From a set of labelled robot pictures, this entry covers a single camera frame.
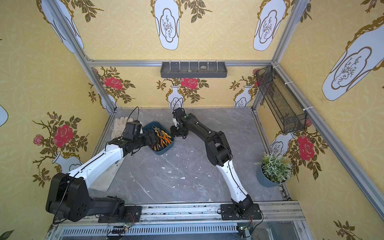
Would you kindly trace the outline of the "teal plastic storage box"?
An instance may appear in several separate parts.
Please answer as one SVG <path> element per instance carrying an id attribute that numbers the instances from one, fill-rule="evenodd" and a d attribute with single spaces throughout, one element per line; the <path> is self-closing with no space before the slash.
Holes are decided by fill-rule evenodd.
<path id="1" fill-rule="evenodd" d="M 149 147 L 156 155 L 163 155 L 174 145 L 174 137 L 172 136 L 172 143 L 167 145 L 167 143 L 162 139 L 161 130 L 165 131 L 168 135 L 171 136 L 171 133 L 159 122 L 151 122 L 143 127 L 144 132 L 153 131 L 156 135 L 156 143 L 149 145 Z"/>

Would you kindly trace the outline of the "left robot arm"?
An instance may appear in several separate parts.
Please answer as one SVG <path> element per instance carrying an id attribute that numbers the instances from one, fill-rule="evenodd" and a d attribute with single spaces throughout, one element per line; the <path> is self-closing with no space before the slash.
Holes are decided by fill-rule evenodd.
<path id="1" fill-rule="evenodd" d="M 117 197 L 94 198 L 89 195 L 93 182 L 110 166 L 134 154 L 142 147 L 156 142 L 153 131 L 130 138 L 117 137 L 105 149 L 80 167 L 64 174 L 57 173 L 51 180 L 46 211 L 60 219 L 77 222 L 85 216 L 105 215 L 123 220 L 125 202 Z"/>

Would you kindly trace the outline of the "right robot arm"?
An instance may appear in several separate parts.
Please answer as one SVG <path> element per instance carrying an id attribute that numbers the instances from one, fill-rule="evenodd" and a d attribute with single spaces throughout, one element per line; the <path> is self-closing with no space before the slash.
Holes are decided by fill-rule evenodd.
<path id="1" fill-rule="evenodd" d="M 182 108 L 173 111 L 173 122 L 172 136 L 185 139 L 192 132 L 204 142 L 208 160 L 221 172 L 237 214 L 241 217 L 250 215 L 255 205 L 236 173 L 233 154 L 225 134 L 206 127 L 195 115 L 185 113 Z"/>

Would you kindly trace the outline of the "beige work glove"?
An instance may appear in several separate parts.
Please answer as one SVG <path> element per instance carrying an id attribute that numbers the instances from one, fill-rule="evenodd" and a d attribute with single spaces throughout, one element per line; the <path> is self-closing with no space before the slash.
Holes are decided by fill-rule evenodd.
<path id="1" fill-rule="evenodd" d="M 116 118 L 114 120 L 114 126 L 113 126 L 111 139 L 114 139 L 114 138 L 121 136 L 124 132 L 125 127 L 126 127 L 126 123 L 133 122 L 133 121 L 134 121 L 133 118 L 128 118 L 128 117 Z"/>

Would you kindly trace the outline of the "white green work glove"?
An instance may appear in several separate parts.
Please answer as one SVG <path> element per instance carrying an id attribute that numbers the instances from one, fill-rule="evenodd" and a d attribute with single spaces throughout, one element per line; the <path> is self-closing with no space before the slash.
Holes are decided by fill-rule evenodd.
<path id="1" fill-rule="evenodd" d="M 106 171 L 104 171 L 92 184 L 90 189 L 106 192 L 112 184 L 118 170 L 120 169 L 124 159 L 113 163 Z"/>

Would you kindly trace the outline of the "potted green plant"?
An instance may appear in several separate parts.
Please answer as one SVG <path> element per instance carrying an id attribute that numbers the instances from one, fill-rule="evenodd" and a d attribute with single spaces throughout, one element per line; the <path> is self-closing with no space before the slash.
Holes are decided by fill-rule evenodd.
<path id="1" fill-rule="evenodd" d="M 265 154 L 257 172 L 259 183 L 267 188 L 285 183 L 293 175 L 293 165 L 277 153 Z"/>

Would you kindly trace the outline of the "yellow handled pliers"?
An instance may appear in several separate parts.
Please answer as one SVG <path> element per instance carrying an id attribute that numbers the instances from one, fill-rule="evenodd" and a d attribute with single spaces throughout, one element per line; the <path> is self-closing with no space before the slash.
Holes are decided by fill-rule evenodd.
<path id="1" fill-rule="evenodd" d="M 162 139 L 167 143 L 167 145 L 170 145 L 172 143 L 172 138 L 170 135 L 168 135 L 165 131 L 161 130 Z"/>

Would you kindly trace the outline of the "grey wall shelf tray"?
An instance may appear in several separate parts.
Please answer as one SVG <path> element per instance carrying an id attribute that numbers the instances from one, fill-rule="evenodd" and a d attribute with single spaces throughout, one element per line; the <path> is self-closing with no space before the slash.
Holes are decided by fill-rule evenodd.
<path id="1" fill-rule="evenodd" d="M 165 78 L 226 78 L 228 69 L 220 61 L 169 61 L 162 62 L 161 77 Z"/>

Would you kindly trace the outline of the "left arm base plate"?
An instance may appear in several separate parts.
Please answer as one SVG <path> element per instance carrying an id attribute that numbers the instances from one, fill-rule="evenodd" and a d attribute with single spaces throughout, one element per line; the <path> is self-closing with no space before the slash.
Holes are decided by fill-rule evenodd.
<path id="1" fill-rule="evenodd" d="M 100 215 L 98 223 L 138 223 L 142 214 L 142 206 L 125 206 L 117 215 Z"/>

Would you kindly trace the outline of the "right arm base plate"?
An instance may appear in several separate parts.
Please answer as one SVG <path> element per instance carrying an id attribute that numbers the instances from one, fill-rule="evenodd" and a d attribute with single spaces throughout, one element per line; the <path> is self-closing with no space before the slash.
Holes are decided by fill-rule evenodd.
<path id="1" fill-rule="evenodd" d="M 262 212 L 258 204 L 253 204 L 245 214 L 240 214 L 240 209 L 236 208 L 234 204 L 222 204 L 217 210 L 217 214 L 221 215 L 222 220 L 261 220 Z"/>

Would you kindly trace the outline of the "aluminium front rail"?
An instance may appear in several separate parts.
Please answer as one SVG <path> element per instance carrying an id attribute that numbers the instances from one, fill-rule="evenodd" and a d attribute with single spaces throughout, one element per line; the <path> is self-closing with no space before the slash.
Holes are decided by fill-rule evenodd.
<path id="1" fill-rule="evenodd" d="M 170 203 L 142 204 L 138 223 L 130 225 L 127 236 L 236 233 L 238 228 L 268 228 L 272 223 L 291 222 L 300 240 L 314 237 L 297 201 L 256 202 L 262 212 L 261 220 L 224 221 L 217 210 L 229 203 Z"/>

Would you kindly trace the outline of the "aluminium corner frame post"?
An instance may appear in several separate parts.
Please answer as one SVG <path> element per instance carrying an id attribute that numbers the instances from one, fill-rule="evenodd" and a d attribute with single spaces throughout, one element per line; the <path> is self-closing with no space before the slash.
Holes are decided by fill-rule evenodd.
<path id="1" fill-rule="evenodd" d="M 282 37 L 278 43 L 278 46 L 275 50 L 275 53 L 273 55 L 271 62 L 277 62 L 277 63 L 281 62 L 281 60 L 284 56 L 284 53 L 285 53 L 285 51 L 289 45 L 289 42 L 291 40 L 291 37 L 293 36 L 293 34 L 297 28 L 297 25 L 299 24 L 301 17 L 303 15 L 304 11 L 306 10 L 307 4 L 309 2 L 310 1 L 308 1 L 308 0 L 295 1 L 294 6 L 292 8 L 292 12 L 289 16 L 287 25 L 283 31 Z"/>

